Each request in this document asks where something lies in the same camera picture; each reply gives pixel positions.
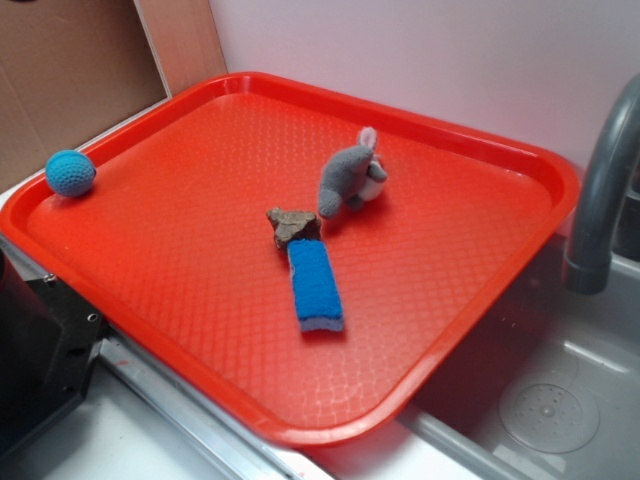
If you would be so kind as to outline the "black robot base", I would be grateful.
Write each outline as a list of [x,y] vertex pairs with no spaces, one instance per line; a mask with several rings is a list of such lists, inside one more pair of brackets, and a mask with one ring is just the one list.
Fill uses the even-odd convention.
[[1,459],[80,405],[103,314],[64,281],[25,280],[1,255]]

